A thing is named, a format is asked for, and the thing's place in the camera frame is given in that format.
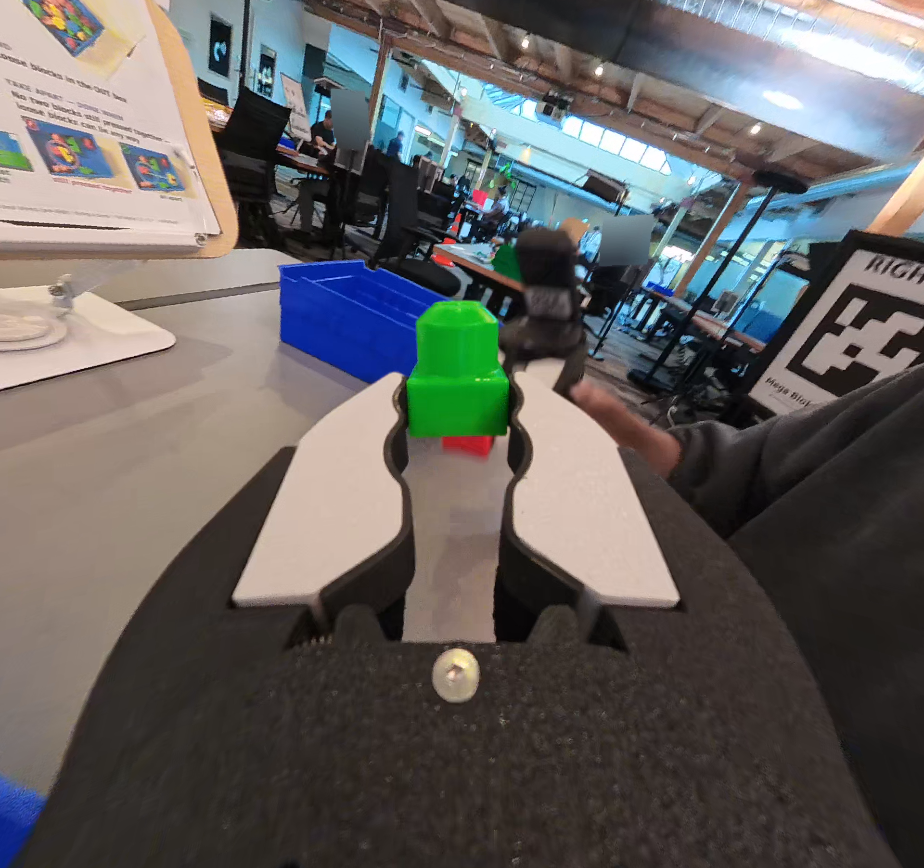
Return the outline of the person's grey sweatshirt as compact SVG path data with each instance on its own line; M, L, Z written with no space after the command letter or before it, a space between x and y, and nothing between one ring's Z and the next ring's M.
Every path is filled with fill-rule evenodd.
M884 836L922 866L922 461L741 484L752 569L818 681Z

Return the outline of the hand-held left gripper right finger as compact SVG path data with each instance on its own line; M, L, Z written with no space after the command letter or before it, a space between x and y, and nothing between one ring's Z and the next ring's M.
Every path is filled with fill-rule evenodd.
M498 561L498 639L525 641L553 607L585 641L619 641L616 609L682 599L617 443L568 398L563 370L511 377Z

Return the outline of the blue plastic bin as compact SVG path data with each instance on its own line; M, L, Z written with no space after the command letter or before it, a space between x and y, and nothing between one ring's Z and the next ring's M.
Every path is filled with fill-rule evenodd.
M417 322L445 300L360 260L282 265L279 279L281 341L368 384L410 376Z
M46 798L1 776L1 867L9 867L32 835Z

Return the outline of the grey desk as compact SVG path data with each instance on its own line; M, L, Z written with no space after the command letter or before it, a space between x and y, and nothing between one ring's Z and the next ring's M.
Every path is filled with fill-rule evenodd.
M131 262L97 294L168 350L2 393L2 776L47 794L106 658L180 550L362 384L279 342L278 269Z

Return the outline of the black office chair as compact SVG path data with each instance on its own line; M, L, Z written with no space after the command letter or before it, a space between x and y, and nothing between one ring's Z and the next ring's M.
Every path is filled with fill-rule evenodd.
M418 170L392 161L388 170L388 204L385 232L370 266L402 277L441 297L453 298L461 289L459 278L433 261L443 237L419 222Z
M244 87L224 129L214 136L237 209L241 246L283 250L271 201L276 187L277 148L290 116L287 106Z

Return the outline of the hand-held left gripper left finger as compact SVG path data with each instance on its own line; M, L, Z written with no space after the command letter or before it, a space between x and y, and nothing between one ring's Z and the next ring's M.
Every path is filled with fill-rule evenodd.
M387 639L402 640L416 567L406 382L387 374L298 441L231 595L235 608L304 608L322 634L361 606Z

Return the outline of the person's right forearm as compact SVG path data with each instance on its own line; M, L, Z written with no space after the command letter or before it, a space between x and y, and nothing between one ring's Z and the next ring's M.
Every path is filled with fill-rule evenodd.
M700 422L669 433L666 478L716 532L730 536L793 496L834 507L863 485L922 494L923 368L744 430Z

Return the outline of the green two-stud toy block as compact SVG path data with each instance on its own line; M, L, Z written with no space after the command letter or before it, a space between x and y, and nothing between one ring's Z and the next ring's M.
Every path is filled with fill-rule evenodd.
M434 303L417 322L417 362L406 382L415 438L503 436L510 386L497 319L471 300Z

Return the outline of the wooden edged table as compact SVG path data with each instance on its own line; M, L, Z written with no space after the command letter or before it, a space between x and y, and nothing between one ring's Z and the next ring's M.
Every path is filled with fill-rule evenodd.
M437 243L433 245L433 254L443 256L463 269L468 269L477 275L477 280L481 284L502 286L512 296L523 293L524 284L521 281L497 271L492 261L475 251L475 248L464 243Z

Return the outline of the black white marker sign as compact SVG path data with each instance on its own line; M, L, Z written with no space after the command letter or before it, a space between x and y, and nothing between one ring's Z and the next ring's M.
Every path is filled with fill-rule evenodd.
M747 370L747 412L825 404L922 363L922 238L849 231Z

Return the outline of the person's right hand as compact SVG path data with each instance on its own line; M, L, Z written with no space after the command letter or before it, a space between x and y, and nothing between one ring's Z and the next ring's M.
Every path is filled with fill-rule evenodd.
M656 475L667 480L676 469L682 457L680 442L669 432L642 421L618 396L588 380L581 380L572 386L569 398L618 446L633 450L643 458Z

